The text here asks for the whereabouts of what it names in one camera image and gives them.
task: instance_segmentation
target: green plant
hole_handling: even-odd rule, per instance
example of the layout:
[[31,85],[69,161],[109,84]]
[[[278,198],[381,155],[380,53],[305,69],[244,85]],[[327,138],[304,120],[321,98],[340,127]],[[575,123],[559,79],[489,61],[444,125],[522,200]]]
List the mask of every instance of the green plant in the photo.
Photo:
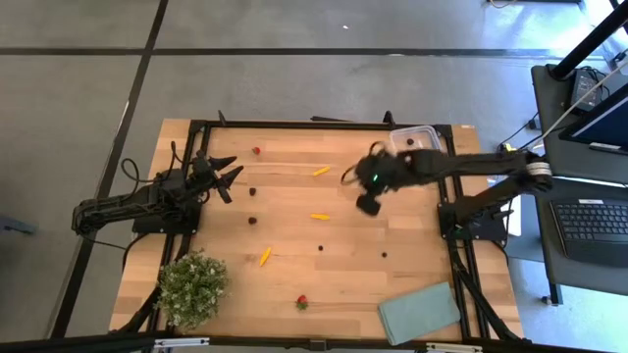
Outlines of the green plant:
[[218,314],[218,300],[226,295],[227,267],[224,261],[193,251],[166,265],[159,278],[161,295],[157,306],[168,323],[182,331],[196,328]]

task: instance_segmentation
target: plastic container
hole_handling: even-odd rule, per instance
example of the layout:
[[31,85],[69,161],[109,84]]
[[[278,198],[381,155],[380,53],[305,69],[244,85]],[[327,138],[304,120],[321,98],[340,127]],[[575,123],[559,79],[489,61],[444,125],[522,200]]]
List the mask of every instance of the plastic container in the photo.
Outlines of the plastic container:
[[391,148],[394,153],[417,148],[442,150],[439,136],[431,126],[413,126],[391,131]]

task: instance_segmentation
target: blue towel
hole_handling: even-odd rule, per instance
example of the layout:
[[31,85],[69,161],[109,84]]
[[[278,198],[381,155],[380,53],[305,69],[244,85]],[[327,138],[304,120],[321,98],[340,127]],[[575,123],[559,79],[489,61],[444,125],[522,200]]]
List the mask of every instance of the blue towel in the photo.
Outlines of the blue towel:
[[448,282],[388,300],[379,305],[378,312],[391,345],[407,342],[460,320]]

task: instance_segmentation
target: wooden table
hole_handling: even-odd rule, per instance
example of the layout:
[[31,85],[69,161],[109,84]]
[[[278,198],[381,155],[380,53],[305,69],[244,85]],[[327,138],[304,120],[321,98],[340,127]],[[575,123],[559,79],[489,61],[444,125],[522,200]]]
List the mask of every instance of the wooden table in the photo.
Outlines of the wooden table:
[[[165,120],[150,174],[168,169],[170,142],[183,153],[189,120]],[[456,153],[477,153],[472,126],[453,126]],[[386,339],[377,314],[384,300],[448,280],[445,242],[440,238],[435,183],[388,193],[378,217],[355,207],[357,186],[341,186],[340,175],[387,131],[212,128],[209,153],[237,156],[244,170],[231,189],[232,204],[212,197],[203,207],[191,249],[227,262],[232,284],[220,316],[190,334],[246,337]],[[260,155],[251,152],[261,148]],[[320,176],[312,173],[325,166]],[[485,177],[462,179],[465,194],[487,187]],[[249,187],[257,188],[250,196]],[[449,199],[454,199],[449,185]],[[330,215],[328,221],[310,214]],[[248,224],[249,217],[257,224]],[[119,328],[156,284],[165,235],[151,234],[130,251],[110,327]],[[271,257],[259,259],[267,247]],[[482,289],[510,329],[522,335],[508,267],[490,242],[476,241]],[[296,298],[310,307],[299,312]],[[478,335],[473,300],[467,293],[472,332]],[[420,339],[460,340],[459,325]]]

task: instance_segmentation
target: small red berry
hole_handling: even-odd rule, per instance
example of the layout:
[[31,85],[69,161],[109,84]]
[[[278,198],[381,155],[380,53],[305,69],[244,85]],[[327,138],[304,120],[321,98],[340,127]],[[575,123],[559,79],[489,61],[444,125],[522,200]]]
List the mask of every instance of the small red berry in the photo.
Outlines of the small red berry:
[[296,299],[296,308],[298,310],[305,310],[307,309],[307,298],[305,297],[305,295],[301,295]]

